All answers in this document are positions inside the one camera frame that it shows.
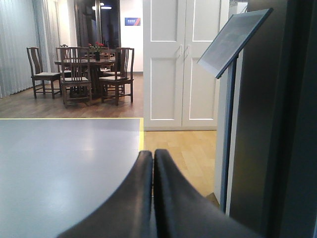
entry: metal pole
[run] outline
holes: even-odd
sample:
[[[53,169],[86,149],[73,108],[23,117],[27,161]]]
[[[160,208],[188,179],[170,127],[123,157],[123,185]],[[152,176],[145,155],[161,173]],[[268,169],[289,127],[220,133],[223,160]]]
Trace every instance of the metal pole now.
[[[97,32],[97,41],[99,43],[103,42],[102,32],[101,32],[101,17],[100,17],[100,0],[95,0],[96,5],[96,32]]]
[[[220,209],[224,213],[226,212],[226,204],[227,204],[233,96],[234,96],[234,86],[236,81],[237,58],[238,57],[236,57],[230,63],[228,67],[227,98],[226,98],[226,109],[225,109],[224,142],[223,142],[223,157],[222,157],[223,162],[222,162],[221,193],[220,193]]]

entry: gray table surface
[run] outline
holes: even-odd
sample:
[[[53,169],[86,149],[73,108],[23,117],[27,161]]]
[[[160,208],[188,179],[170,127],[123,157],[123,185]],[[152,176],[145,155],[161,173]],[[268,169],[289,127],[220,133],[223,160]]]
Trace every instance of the gray table surface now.
[[[139,123],[0,120],[0,238],[53,238],[98,208],[137,158]]]

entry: display board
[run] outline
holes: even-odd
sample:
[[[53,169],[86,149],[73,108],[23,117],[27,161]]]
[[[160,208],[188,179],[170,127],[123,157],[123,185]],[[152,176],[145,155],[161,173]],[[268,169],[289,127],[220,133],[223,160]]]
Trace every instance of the display board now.
[[[220,78],[272,10],[269,8],[232,15],[198,64],[216,78]]]

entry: red flowers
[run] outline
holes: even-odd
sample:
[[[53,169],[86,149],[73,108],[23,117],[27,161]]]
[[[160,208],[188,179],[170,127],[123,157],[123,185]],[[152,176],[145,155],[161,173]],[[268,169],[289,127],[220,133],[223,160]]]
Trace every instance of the red flowers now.
[[[101,48],[104,47],[104,45],[102,43],[99,43],[98,41],[96,41],[95,45],[93,46],[92,44],[88,44],[88,47],[92,50],[92,51],[101,51]]]

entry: light wood floor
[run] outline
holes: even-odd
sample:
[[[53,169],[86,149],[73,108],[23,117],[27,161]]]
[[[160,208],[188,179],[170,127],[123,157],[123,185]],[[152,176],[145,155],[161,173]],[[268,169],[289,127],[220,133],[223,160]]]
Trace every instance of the light wood floor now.
[[[144,138],[147,150],[167,149],[202,196],[213,192],[216,131],[146,131]]]
[[[53,100],[51,94],[38,94],[33,90],[0,99],[0,118],[142,118],[143,76],[134,80],[134,102],[130,97],[120,98],[119,106],[114,101],[102,104],[100,99],[93,105],[85,103],[69,106],[62,103],[60,95]],[[187,180],[203,195],[213,191],[215,131],[147,131],[145,149],[167,149]]]

